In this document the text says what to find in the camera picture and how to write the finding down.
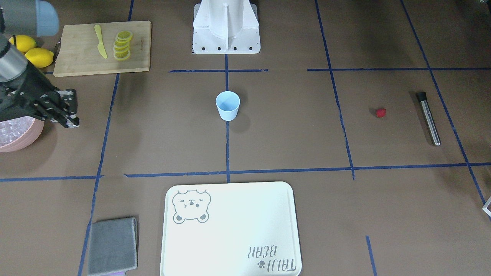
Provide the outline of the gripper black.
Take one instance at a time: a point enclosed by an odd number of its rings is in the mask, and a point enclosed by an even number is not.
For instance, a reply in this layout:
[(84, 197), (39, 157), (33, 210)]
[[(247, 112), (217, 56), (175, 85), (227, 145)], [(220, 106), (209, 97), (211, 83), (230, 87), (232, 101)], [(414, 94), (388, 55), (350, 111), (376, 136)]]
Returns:
[(46, 112), (49, 121), (65, 128), (79, 127), (76, 90), (58, 90), (39, 69), (27, 69), (14, 80), (1, 82), (1, 121), (21, 117), (40, 118), (41, 113), (35, 102), (40, 101), (43, 95), (48, 96)]

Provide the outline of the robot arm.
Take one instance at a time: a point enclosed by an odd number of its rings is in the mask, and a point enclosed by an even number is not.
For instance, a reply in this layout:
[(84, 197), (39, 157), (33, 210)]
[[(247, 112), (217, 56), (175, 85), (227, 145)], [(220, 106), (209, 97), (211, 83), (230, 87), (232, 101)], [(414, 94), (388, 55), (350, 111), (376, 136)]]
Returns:
[(54, 36), (59, 31), (56, 9), (45, 0), (1, 1), (0, 84), (2, 121), (32, 117), (65, 128), (79, 126), (74, 89), (60, 90), (26, 57), (35, 41), (22, 35)]

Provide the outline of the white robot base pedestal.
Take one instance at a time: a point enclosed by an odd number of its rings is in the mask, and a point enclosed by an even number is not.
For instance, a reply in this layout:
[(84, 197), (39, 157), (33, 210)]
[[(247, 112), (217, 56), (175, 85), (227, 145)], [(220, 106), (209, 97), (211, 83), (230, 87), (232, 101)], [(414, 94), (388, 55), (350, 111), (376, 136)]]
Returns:
[(202, 0), (194, 6), (194, 54), (258, 54), (257, 6), (249, 0)]

